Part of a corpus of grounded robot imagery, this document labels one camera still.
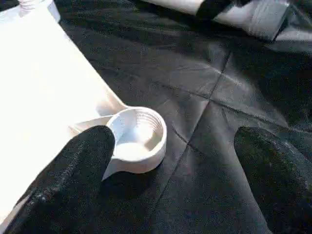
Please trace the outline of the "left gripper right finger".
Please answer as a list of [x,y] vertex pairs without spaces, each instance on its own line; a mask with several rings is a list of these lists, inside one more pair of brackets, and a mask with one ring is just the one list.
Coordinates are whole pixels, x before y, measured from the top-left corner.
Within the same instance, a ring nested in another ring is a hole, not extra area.
[[312,232],[312,163],[265,129],[240,127],[234,149],[274,234]]

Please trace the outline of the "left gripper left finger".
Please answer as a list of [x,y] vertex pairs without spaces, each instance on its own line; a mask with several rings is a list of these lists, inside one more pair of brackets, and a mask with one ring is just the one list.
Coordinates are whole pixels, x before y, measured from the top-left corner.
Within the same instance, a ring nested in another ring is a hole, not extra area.
[[73,137],[29,185],[0,232],[86,233],[114,146],[114,135],[104,125]]

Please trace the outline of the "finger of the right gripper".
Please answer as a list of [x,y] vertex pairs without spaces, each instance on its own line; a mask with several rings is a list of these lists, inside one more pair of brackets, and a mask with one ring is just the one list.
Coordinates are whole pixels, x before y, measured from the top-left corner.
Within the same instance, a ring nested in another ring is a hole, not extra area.
[[247,4],[247,0],[204,0],[198,8],[196,16],[201,20],[212,20],[230,6],[242,7],[245,4]]

